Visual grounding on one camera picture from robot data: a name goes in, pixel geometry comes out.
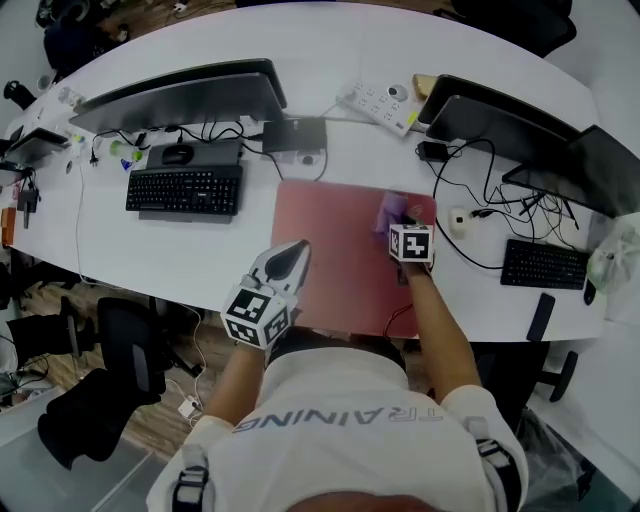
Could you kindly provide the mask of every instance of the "white table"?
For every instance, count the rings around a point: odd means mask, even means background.
[[[57,101],[68,85],[87,98],[144,78],[206,63],[267,57],[274,61],[289,100],[288,113],[318,115],[334,102],[338,88],[360,75],[382,85],[405,83],[416,72],[448,72],[478,81],[526,100],[576,128],[598,118],[588,89],[524,50],[469,27],[411,11],[358,4],[283,4],[210,15],[154,32],[97,59],[38,99],[25,123],[64,129],[71,112]],[[405,139],[380,127],[345,122],[354,119],[335,108],[328,122],[330,163],[324,177],[336,183],[361,184],[430,193],[434,177],[414,154],[418,133]],[[175,135],[166,135],[175,140]],[[100,164],[82,154],[54,156],[38,171],[43,199],[22,229],[16,219],[14,247],[63,268],[78,271],[76,218],[85,180],[84,206],[78,229],[82,273],[106,283],[192,306],[219,310],[231,285],[269,246],[278,177],[269,160],[248,155],[243,206],[230,226],[140,221],[124,210],[128,175],[102,148]],[[69,160],[75,162],[65,174]],[[481,194],[489,156],[472,149],[447,170]],[[289,177],[310,177],[298,166],[283,165]],[[492,182],[513,164],[497,159]],[[513,189],[511,197],[525,195]],[[448,207],[472,208],[461,188],[441,184],[439,217],[446,225]],[[0,196],[3,206],[10,192]],[[582,226],[564,222],[564,237],[583,246],[590,212],[574,207]],[[537,233],[546,222],[539,215]],[[529,229],[522,225],[522,232]],[[511,235],[504,220],[478,221],[460,247],[479,261],[499,265]],[[436,242],[436,281],[472,341],[523,341],[540,290],[506,288],[499,271],[480,271],[457,256],[440,237]],[[605,301],[590,307],[582,295],[554,291],[556,307],[545,339],[596,337],[602,329]]]

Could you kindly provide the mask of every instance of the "wooden floor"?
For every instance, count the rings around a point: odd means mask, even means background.
[[[361,4],[387,5],[411,11],[432,13],[436,9],[452,11],[450,0],[341,0]],[[197,18],[214,12],[235,9],[234,0],[190,0],[184,13],[174,13],[176,0],[154,0],[149,4],[146,0],[128,0],[118,7],[113,14],[100,23],[100,26],[112,34],[118,33],[120,24],[129,26],[132,39],[143,36],[154,30],[180,23],[180,21]]]
[[[30,298],[23,300],[26,308],[24,315],[54,315],[60,311],[60,297],[69,297],[71,304],[77,309],[81,317],[81,322],[87,317],[96,321],[96,307],[100,297],[120,297],[142,304],[148,304],[145,296],[125,290],[111,290],[104,287],[89,287],[83,283],[77,284],[72,290],[64,290],[55,284],[48,285],[42,289],[33,288],[29,291]],[[176,331],[181,335],[176,339],[175,351],[190,365],[201,364],[201,358],[193,344],[193,330],[196,325],[196,316],[185,310],[185,322],[180,322]],[[346,339],[347,336],[335,333],[335,336]],[[202,325],[197,331],[197,342],[207,361],[207,370],[198,379],[198,390],[203,401],[206,402],[213,385],[233,350],[233,341],[227,338],[220,323],[218,313],[208,311],[205,314]],[[419,392],[426,393],[428,386],[423,373],[421,356],[417,354],[405,354],[407,361],[407,373],[409,375],[410,387]],[[55,384],[68,390],[75,386],[94,368],[104,368],[100,347],[97,346],[93,352],[87,353],[76,362],[71,356],[49,356],[48,378]],[[44,371],[46,364],[34,365]],[[178,369],[171,369],[165,374],[166,378],[175,380],[182,388],[179,391],[173,383],[167,382],[167,391],[162,395],[160,403],[138,408],[124,432],[124,436],[143,447],[153,450],[160,456],[169,457],[173,455],[191,427],[189,423],[180,416],[178,407],[183,401],[182,392],[185,394],[194,393],[194,379],[185,372]]]

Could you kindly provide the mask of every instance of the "plastic bag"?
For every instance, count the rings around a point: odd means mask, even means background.
[[[578,505],[582,457],[535,413],[525,410],[516,433],[529,464],[529,491],[522,512],[563,512]]]
[[[618,221],[589,258],[587,276],[599,292],[616,291],[631,280],[640,257],[640,235]]]

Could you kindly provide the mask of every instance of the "black keyboard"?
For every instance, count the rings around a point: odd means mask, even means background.
[[[239,165],[132,171],[126,208],[236,215],[241,182]]]
[[[588,260],[589,254],[586,252],[508,240],[500,283],[508,286],[582,290]]]

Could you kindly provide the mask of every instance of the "pink mat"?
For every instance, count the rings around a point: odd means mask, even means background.
[[[311,266],[300,292],[302,314],[296,325],[379,336],[392,313],[411,303],[409,288],[397,284],[387,241],[372,232],[384,193],[352,185],[280,183],[272,245],[301,238],[311,242]],[[433,225],[433,198],[406,195],[412,216]],[[389,329],[395,337],[416,333],[412,310]]]

